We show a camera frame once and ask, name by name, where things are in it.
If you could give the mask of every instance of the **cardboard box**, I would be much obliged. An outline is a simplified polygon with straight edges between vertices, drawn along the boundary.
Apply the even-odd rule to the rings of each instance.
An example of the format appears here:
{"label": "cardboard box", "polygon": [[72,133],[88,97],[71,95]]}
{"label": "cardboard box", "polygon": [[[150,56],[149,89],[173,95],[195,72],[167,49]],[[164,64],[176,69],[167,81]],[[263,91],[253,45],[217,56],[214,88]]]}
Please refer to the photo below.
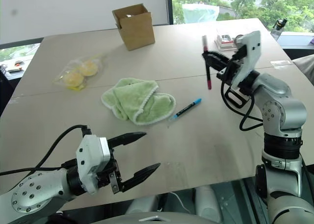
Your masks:
{"label": "cardboard box", "polygon": [[113,10],[112,13],[129,51],[155,42],[152,15],[143,4]]}

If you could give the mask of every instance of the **green cloth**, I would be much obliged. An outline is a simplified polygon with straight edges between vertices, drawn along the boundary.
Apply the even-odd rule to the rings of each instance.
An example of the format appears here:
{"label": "green cloth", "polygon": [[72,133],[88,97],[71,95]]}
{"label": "green cloth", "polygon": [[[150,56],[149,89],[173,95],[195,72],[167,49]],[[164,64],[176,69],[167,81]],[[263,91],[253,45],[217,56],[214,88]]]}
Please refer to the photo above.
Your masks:
{"label": "green cloth", "polygon": [[156,93],[157,88],[153,80],[123,78],[101,99],[121,120],[130,119],[136,125],[153,124],[169,117],[176,106],[173,96]]}

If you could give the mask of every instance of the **wall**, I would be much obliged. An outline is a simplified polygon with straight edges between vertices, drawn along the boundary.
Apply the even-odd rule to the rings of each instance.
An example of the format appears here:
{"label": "wall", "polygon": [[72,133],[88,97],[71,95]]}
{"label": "wall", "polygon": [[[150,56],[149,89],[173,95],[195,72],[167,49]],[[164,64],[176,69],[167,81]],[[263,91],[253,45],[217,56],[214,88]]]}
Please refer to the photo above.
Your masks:
{"label": "wall", "polygon": [[0,44],[116,28],[112,10],[143,3],[153,24],[167,24],[166,0],[1,0]]}

